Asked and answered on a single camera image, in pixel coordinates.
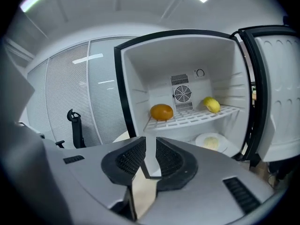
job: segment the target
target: refrigerator shelf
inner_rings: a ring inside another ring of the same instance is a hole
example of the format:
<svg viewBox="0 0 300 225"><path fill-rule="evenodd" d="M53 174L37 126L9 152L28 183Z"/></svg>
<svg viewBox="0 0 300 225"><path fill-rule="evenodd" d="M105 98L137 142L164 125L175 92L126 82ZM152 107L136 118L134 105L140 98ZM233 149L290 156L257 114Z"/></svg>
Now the refrigerator shelf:
<svg viewBox="0 0 300 225"><path fill-rule="evenodd" d="M176 112L168 121L156 121L151 117L144 131L161 131L198 125L228 116L234 112L237 112L238 110L239 108L237 107L221 105L221 111L218 113L211 113L207 109L201 111L191 110L185 112Z"/></svg>

